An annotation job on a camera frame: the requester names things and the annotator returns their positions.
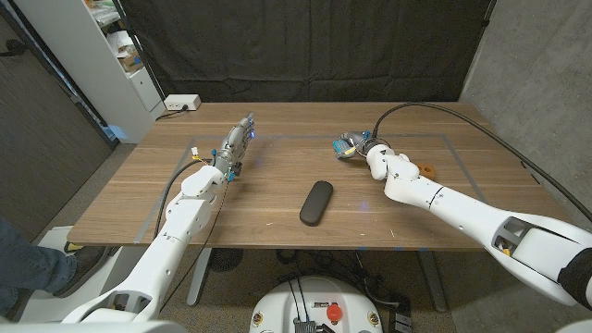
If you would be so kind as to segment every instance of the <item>box on shelf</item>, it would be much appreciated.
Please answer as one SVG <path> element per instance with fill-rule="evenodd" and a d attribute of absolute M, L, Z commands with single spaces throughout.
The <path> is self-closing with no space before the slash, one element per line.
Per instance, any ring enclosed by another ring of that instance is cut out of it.
<path fill-rule="evenodd" d="M 133 73 L 144 66 L 144 64 L 140 60 L 138 51 L 134 51 L 133 53 L 131 53 L 131 55 L 128 55 L 123 58 L 118 58 L 117 60 L 119 60 L 119 63 L 121 64 L 123 69 L 128 73 Z"/>

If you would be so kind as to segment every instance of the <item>red button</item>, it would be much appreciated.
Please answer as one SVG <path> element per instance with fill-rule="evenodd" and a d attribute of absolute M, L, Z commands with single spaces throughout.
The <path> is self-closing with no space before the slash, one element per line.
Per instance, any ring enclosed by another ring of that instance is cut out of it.
<path fill-rule="evenodd" d="M 343 316 L 343 312 L 341 311 L 341 308 L 339 307 L 339 305 L 331 304 L 328 306 L 327 318 L 329 318 L 330 321 L 338 321 L 341 319 L 342 316 Z"/>

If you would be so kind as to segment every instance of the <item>power strip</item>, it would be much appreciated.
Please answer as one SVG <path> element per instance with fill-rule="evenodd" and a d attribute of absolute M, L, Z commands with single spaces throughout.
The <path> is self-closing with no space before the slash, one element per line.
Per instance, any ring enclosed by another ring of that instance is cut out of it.
<path fill-rule="evenodd" d="M 170 94 L 165 100 L 168 111 L 179 111 L 184 105 L 188 110 L 197 110 L 201 103 L 202 100 L 198 94 Z"/>

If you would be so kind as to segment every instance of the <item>wooden table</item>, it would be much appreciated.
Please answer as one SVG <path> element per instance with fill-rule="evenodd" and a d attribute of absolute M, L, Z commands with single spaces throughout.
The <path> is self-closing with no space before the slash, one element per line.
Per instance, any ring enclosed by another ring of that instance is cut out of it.
<path fill-rule="evenodd" d="M 480 249 L 427 211 L 388 199 L 384 182 L 372 179 L 361 156 L 335 158 L 332 142 L 342 132 L 371 130 L 394 105 L 202 104 L 197 112 L 158 121 L 68 239 L 88 245 L 150 243 L 159 196 L 176 168 L 191 160 L 190 148 L 197 146 L 201 157 L 209 157 L 229 130 L 254 112 L 255 138 L 240 178 L 229 183 L 208 247 Z M 492 130 L 473 106 L 442 105 Z M 424 107 L 404 108 L 382 122 L 379 137 L 412 162 L 434 165 L 436 181 L 456 191 L 500 208 L 567 220 L 517 158 L 456 117 Z M 169 199 L 196 169 L 179 177 Z M 311 228 L 300 221 L 299 212 L 320 179 L 333 184 L 334 193 L 321 223 Z M 206 234 L 193 244 L 203 244 Z"/>

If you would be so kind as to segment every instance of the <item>person's leg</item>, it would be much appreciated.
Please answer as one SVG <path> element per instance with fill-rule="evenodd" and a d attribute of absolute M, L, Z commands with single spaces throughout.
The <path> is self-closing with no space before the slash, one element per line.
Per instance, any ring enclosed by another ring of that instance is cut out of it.
<path fill-rule="evenodd" d="M 54 292 L 74 277 L 77 260 L 34 246 L 0 217 L 0 285 Z"/>
<path fill-rule="evenodd" d="M 8 315 L 18 300 L 19 291 L 16 288 L 0 286 L 0 315 Z"/>

